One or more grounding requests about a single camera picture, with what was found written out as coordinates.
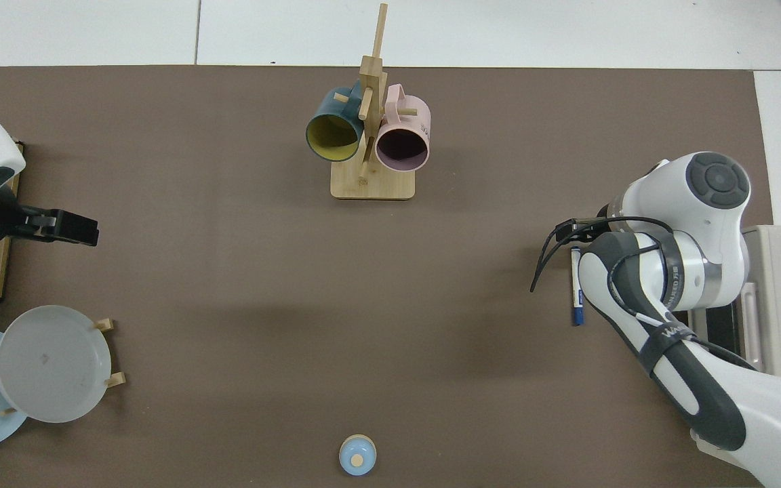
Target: mug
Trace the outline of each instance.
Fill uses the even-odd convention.
[[[413,108],[418,114],[401,115]],[[430,158],[430,107],[416,96],[405,95],[399,83],[388,87],[376,157],[394,171],[414,171]]]
[[[327,93],[306,125],[306,142],[315,154],[328,161],[345,161],[355,155],[363,135],[363,121],[357,118],[362,99],[360,81]]]

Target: wooden peg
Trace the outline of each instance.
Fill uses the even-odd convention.
[[[122,373],[122,371],[111,374],[111,377],[104,381],[104,385],[108,388],[111,386],[121,385],[123,383],[125,383],[125,374]]]
[[[363,90],[363,101],[360,102],[360,112],[357,114],[357,118],[362,121],[366,120],[366,115],[369,114],[369,105],[372,103],[372,88],[366,87]]]
[[[100,319],[100,321],[97,321],[95,324],[92,325],[92,328],[98,329],[100,331],[113,330],[114,321],[112,321],[111,319]]]
[[[376,24],[376,39],[372,41],[372,57],[378,58],[382,52],[382,38],[384,37],[384,20],[388,16],[388,4],[378,6],[378,23]]]

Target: table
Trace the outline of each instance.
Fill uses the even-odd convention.
[[[731,155],[771,223],[753,75],[388,68],[430,104],[410,201],[337,201],[304,126],[353,68],[0,68],[22,203],[98,247],[15,241],[0,330],[33,306],[111,316],[128,383],[0,444],[0,484],[755,485],[688,428],[568,263],[555,223],[662,158]],[[376,442],[368,479],[337,464]]]

